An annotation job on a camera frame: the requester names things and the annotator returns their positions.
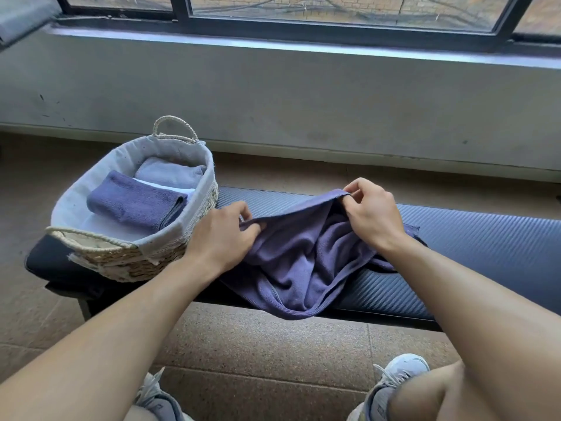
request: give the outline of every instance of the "black bench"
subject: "black bench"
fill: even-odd
[[[247,201],[257,216],[274,214],[308,195],[221,187],[218,206]],[[421,227],[429,247],[561,314],[561,220],[483,214],[416,205],[398,205],[403,220]],[[43,237],[26,259],[26,268],[48,281],[46,288],[79,299],[84,316],[95,315],[143,282],[119,283],[67,259],[70,250]],[[215,281],[196,301],[249,307]],[[438,331],[424,304],[397,273],[362,269],[347,280],[324,317]]]

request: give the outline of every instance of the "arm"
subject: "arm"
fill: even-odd
[[[212,210],[182,259],[76,329],[0,386],[3,420],[121,421],[181,314],[238,264],[261,227],[240,232],[247,204]]]
[[[355,233],[417,293],[502,418],[558,418],[561,317],[407,236],[380,186],[359,178],[345,190]]]

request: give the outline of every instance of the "basket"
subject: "basket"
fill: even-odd
[[[183,124],[190,137],[158,133],[165,120]],[[144,160],[157,156],[171,162],[207,166],[185,209],[170,225],[145,238],[123,241],[81,230],[90,215],[86,206],[89,193],[98,187],[111,170],[133,176]],[[83,267],[118,282],[147,281],[170,262],[183,256],[193,228],[216,206],[218,186],[214,177],[212,153],[184,120],[166,115],[154,123],[150,136],[139,137],[113,149],[58,200],[47,233],[73,250],[68,257]]]

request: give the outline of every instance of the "white wall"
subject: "white wall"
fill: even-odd
[[[61,36],[0,56],[0,123],[561,170],[555,69]]]

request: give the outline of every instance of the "hand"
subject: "hand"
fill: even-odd
[[[211,280],[237,265],[264,227],[254,223],[241,232],[240,215],[244,220],[251,219],[251,212],[243,201],[210,210],[195,226],[182,260],[210,269]]]
[[[390,192],[362,177],[344,190],[351,194],[344,196],[342,202],[352,229],[367,244],[383,254],[407,237]]]

